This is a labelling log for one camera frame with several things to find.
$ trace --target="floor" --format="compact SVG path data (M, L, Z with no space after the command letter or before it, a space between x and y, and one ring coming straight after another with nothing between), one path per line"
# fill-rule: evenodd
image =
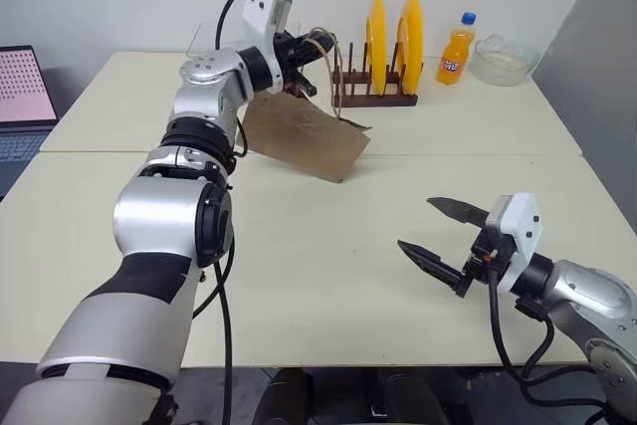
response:
M18 389L33 379L33 364L0 362L0 417L3 417ZM360 392L360 368L310 368L315 379L315 417L312 425L356 423L365 417ZM476 425L561 425L583 424L590 408L542 409L527 404L512 380L498 370L420 367L442 402L469 405ZM234 425L250 425L261 394L276 369L236 368L233 373ZM223 370L183 369L173 389L179 412L175 424L206 420L219 424L223 397ZM576 374L543 385L535 393L545 398L587 396L602 398L593 376Z

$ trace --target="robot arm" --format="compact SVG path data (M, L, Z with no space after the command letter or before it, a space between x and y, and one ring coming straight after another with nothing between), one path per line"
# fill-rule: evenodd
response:
M423 271L463 297L474 280L497 274L498 294L519 297L516 309L538 319L544 309L582 350L619 420L637 422L637 296L614 276L534 252L541 221L533 195L501 196L483 211L449 199L428 200L445 215L481 229L462 272L417 245L398 242Z
M166 133L114 208L119 269L78 304L37 366L39 380L19 392L3 423L171 422L168 392L202 268L234 237L228 176L237 110L255 92L303 79L297 68L320 57L304 37L285 32L291 4L246 0L255 46L200 52L183 64ZM330 38L312 35L331 48Z

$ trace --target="black cable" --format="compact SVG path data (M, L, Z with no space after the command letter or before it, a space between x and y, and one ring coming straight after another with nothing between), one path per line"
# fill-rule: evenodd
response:
M514 369L509 356L507 355L507 350L505 349L505 343L502 337L502 330L500 328L500 313L499 313L499 305L498 305L498 272L496 270L489 270L489 309L491 315L491 332L494 337L494 343L496 345L496 350L498 351L498 356L500 357L500 361L503 364L505 372L508 373L513 380L515 380L521 387L522 395L526 401L532 403L533 405L538 405L540 407L567 407L567 406L595 406L604 408L605 404L593 398L568 398L562 400L540 400L531 395L529 392L529 387L533 385L538 385L540 383L544 383L556 376L564 375L565 373L569 373L571 371L571 367L568 371L564 370L554 370L553 372L548 372L544 375L536 376L531 379L527 378L525 375L529 375L531 373L531 369L536 365L539 359L544 355L550 343L552 342L552 337L554 336L554 327L552 325L552 321L549 318L546 318L546 338L542 341L542 344L537 348L537 350L531 355L530 359L525 364L523 368L523 376L519 376L516 370ZM575 371L589 371L588 368L578 368Z
M219 288L219 301L221 302L225 342L223 418L221 423L222 425L230 425L230 416L232 413L232 330L230 328L230 308L228 306L228 298L226 297L223 275L221 274L221 266L217 262L213 264L213 267L215 269L215 277L217 278L217 287Z
M226 4L221 9L221 15L219 16L219 22L217 22L217 32L215 34L215 50L221 48L221 30L223 29L223 22L226 20L226 15L235 0L226 0Z
M234 259L235 259L235 240L233 238L232 243L230 243L230 249L228 251L228 259L226 260L226 268L224 269L223 275L221 277L223 285L226 284L226 281L228 280L228 276L230 276L230 270L232 269L232 263L234 262ZM219 294L219 285L215 286L215 289L212 290L212 292L208 295L208 297L204 300L204 302L201 303L201 305L199 305L199 307L194 310L194 312L192 313L192 318L195 319L197 316L203 313L206 310L206 308L210 305L210 303L214 301L214 299L217 297L218 294Z
M217 22L217 32L215 34L215 50L219 50L221 48L221 31L223 30L223 23L226 20L226 15L228 15L228 11L235 0L226 0L226 4L221 9L221 15L219 16L219 21ZM248 138L246 137L246 132L243 129L243 124L237 118L237 126L239 126L239 132L241 133L241 140L243 141L243 151L238 153L235 151L234 155L238 158L244 158L246 154L248 154Z
M590 417L588 417L588 420L584 422L584 425L593 425L594 423L597 423L602 418L604 418L604 411L600 410L598 412L593 413Z
M238 158L245 158L248 154L248 137L246 136L246 130L243 129L243 124L237 118L237 126L239 127L239 133L241 134L241 142L243 143L243 151L235 151L234 155Z

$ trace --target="bottle label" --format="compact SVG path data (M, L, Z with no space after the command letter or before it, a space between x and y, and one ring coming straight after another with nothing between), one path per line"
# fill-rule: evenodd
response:
M443 60L442 68L447 72L458 72L460 70L460 62L453 62L451 60Z

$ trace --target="wire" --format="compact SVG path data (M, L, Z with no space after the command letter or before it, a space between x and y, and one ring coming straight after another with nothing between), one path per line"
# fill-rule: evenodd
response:
M557 376L564 375L565 373L570 373L573 371L586 371L590 372L592 369L590 367L578 366L577 369L574 369L573 366L562 367L561 369L554 370L552 372L548 372L544 375L539 375L533 378L528 378L531 373L532 368L537 364L537 362L541 359L544 353L548 350L550 346L554 334L555 329L552 324L552 321L549 318L546 318L544 323L546 324L546 337L542 341L541 345L537 348L537 350L531 355L525 366L523 367L523 375L519 376L516 370L514 369L509 356L507 355L507 350L505 348L505 343L502 337L502 330L500 328L500 313L499 313L499 305L498 305L498 272L494 269L489 269L489 309L491 315L491 332L494 337L494 343L496 344L496 350L498 351L498 356L500 357L500 361L503 364L505 372L508 373L513 380L515 380L521 388L522 395L526 401L533 405L538 405L540 407L567 407L567 406L595 406L604 408L604 402L600 400L596 400L593 398L567 398L562 400L541 400L533 397L529 392L529 387L534 385L539 385L540 383L544 383L548 380L556 378Z
M222 425L230 425L230 417L232 414L232 330L230 327L230 307L228 306L228 298L226 297L226 288L224 286L223 274L221 273L221 266L216 262L213 267L215 269L215 277L217 278L217 287L219 288L219 301L221 302L225 342L223 418L221 423Z
M590 417L588 417L588 420L584 422L584 425L593 425L594 423L597 423L602 418L604 418L604 411L600 410L598 412L593 413Z
M234 262L234 259L235 259L235 240L233 238L232 243L230 243L230 249L228 250L228 259L226 260L226 268L224 269L223 275L222 275L223 285L226 284L226 280L228 279L228 276L230 276L230 270L232 269L232 263ZM214 299L217 297L218 294L219 294L219 285L215 286L215 289L212 290L212 292L208 295L208 297L204 300L204 302L201 303L201 305L194 310L194 312L192 313L192 318L196 319L197 316L203 313L206 310L206 308L210 305L210 303L214 301Z
M221 9L221 15L219 16L219 22L217 22L217 33L215 35L215 50L221 48L221 31L223 30L223 23L226 20L226 15L235 0L226 0L226 4Z
M237 117L237 127L239 128L239 134L241 134L241 142L243 143L243 151L235 151L233 154L238 158L245 158L248 154L248 137L246 136L246 130L243 129L243 124Z
M331 41L333 42L333 45L334 45L334 51L336 53L336 56L338 57L338 61L340 62L340 68L342 70L342 66L343 66L342 55L340 54L340 47L338 46L338 39L336 38L336 35L324 27L313 27L310 30L310 34L312 32L321 32L331 38ZM338 93L338 107L336 107L336 105L334 104L334 81L333 81L333 78L331 77L331 62L329 61L329 55L327 54L327 51L322 47L322 45L319 42L317 42L315 39L310 37L310 34L308 34L304 38L304 42L309 42L315 47L317 47L317 50L325 59L325 63L327 64L327 74L329 75L329 88L331 91L331 98L330 98L331 107L334 110L334 115L336 116L336 118L340 118L340 111L342 109L342 98L345 95L345 82L344 82L343 75L341 73L341 75L338 76L340 92Z
M226 4L221 9L221 15L219 15L219 21L217 22L217 32L215 34L215 50L219 50L221 48L221 31L223 30L223 23L226 20L226 15L228 15L228 11L232 4L234 4L235 0L226 0ZM248 138L246 136L246 131L243 129L243 125L239 121L237 117L237 126L239 127L239 132L241 133L241 140L243 141L243 151L238 153L234 152L233 154L238 158L245 158L248 154Z

